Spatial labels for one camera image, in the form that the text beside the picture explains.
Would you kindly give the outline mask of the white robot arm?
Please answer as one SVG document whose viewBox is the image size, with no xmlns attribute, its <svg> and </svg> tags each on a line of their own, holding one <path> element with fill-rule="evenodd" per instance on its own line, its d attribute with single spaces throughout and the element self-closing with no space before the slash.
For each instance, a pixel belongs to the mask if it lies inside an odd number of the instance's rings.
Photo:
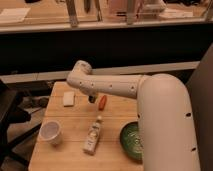
<svg viewBox="0 0 213 171">
<path fill-rule="evenodd" d="M 95 75 L 79 60 L 67 84 L 82 93 L 137 101 L 144 171 L 201 171 L 191 101 L 186 86 L 170 74 Z"/>
</svg>

